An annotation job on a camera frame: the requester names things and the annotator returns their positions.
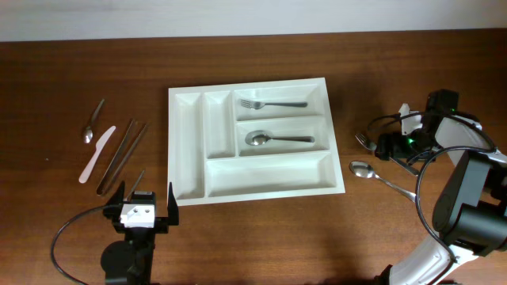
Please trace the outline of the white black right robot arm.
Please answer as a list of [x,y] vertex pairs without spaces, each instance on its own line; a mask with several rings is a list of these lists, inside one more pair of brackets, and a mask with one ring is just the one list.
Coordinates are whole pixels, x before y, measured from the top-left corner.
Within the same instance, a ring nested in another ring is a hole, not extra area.
[[[415,171],[414,203],[429,236],[404,260],[387,266],[376,284],[438,284],[467,262],[506,250],[506,156],[482,129],[477,116],[458,109],[459,94],[439,89],[428,95],[425,110],[404,104],[398,112],[371,121],[379,132],[374,154],[397,158]],[[454,169],[426,220],[421,209],[425,172],[448,155]]]

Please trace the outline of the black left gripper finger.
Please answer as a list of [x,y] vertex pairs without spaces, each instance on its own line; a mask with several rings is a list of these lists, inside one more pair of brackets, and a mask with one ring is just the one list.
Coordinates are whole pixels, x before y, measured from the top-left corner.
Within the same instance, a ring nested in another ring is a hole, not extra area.
[[170,183],[167,191],[167,212],[168,212],[168,225],[179,225],[179,209],[176,198],[173,193],[173,184]]
[[107,205],[118,205],[122,204],[124,200],[124,189],[125,182],[122,180],[117,188],[117,190],[113,193],[113,195],[107,201]]

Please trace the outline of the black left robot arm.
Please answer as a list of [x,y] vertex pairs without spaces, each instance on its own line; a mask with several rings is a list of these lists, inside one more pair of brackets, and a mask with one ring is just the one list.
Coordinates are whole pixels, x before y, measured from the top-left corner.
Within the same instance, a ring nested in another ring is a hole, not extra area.
[[168,234],[179,224],[179,210],[173,187],[167,191],[167,216],[156,215],[154,192],[134,192],[124,199],[122,182],[105,204],[102,214],[114,230],[123,234],[122,241],[108,245],[101,255],[106,284],[149,284],[155,249],[155,236]]

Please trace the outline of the metal fork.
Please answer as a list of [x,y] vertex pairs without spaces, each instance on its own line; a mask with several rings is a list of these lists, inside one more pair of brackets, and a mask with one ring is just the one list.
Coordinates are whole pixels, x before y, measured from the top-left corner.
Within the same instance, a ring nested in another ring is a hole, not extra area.
[[246,99],[240,99],[239,104],[248,109],[258,110],[264,108],[265,106],[279,106],[279,107],[291,107],[291,108],[306,108],[308,106],[307,102],[261,102],[261,101],[249,101]]
[[[357,133],[355,134],[355,137],[357,139],[357,141],[367,150],[370,150],[371,152],[375,152],[376,149],[377,149],[377,145],[375,142],[373,142],[372,140],[370,140],[370,138],[368,138],[366,135],[362,134],[362,133]],[[400,167],[404,168],[404,170],[406,170],[407,172],[411,173],[412,175],[414,176],[418,176],[419,175],[419,171],[416,170],[414,167],[408,165],[407,163],[397,159],[397,158],[392,158],[392,157],[389,157],[389,160],[396,163],[397,165],[399,165]]]

